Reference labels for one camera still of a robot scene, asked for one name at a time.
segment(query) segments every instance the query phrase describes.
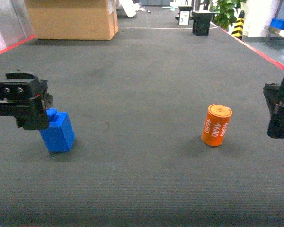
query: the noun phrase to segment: blue crate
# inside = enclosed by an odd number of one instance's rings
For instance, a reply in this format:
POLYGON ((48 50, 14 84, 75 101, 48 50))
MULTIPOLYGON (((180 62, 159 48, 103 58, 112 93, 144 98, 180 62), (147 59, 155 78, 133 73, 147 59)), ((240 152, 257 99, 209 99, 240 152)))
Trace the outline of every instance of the blue crate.
POLYGON ((273 18, 270 23, 270 26, 280 30, 284 30, 284 20, 273 18))

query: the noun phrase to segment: potted plant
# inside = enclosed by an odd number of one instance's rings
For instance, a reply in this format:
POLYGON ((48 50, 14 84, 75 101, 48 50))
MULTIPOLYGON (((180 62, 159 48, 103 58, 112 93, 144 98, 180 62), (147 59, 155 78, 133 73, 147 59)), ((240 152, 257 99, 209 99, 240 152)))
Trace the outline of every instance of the potted plant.
POLYGON ((237 21, 235 17, 235 10, 241 7, 241 3, 246 3, 247 0, 211 0, 210 11, 215 12, 216 16, 213 22, 223 28, 227 29, 229 25, 237 21))

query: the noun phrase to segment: black robotic arm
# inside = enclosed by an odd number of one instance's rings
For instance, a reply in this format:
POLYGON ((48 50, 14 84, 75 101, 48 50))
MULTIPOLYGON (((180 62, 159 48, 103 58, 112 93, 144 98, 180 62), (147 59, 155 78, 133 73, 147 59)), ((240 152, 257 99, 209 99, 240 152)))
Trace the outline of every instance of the black robotic arm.
POLYGON ((284 139, 284 77, 280 85, 265 84, 264 96, 270 111, 267 134, 271 138, 284 139))
POLYGON ((0 116, 13 116, 25 130, 45 130, 49 126, 46 110, 53 97, 47 93, 47 81, 26 72, 6 74, 0 82, 0 116))

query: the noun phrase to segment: gray carpet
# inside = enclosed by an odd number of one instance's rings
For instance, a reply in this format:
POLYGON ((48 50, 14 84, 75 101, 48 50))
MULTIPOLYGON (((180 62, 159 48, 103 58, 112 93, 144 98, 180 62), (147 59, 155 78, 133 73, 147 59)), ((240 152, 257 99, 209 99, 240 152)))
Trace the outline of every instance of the gray carpet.
MULTIPOLYGON (((119 26, 163 14, 151 8, 119 26)), ((262 90, 284 72, 221 29, 32 40, 0 55, 0 81, 15 69, 49 80, 76 141, 50 154, 39 132, 0 117, 1 226, 284 222, 284 140, 266 135, 262 90), (216 148, 200 138, 213 103, 233 110, 216 148)))

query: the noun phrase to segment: orange can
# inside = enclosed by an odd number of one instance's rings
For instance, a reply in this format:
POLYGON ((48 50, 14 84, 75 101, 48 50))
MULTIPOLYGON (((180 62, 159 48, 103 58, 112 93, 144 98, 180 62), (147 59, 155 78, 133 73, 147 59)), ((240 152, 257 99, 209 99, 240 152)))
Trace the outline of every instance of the orange can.
POLYGON ((231 116, 230 108, 223 105, 210 105, 201 136, 203 142, 214 147, 221 145, 231 116))

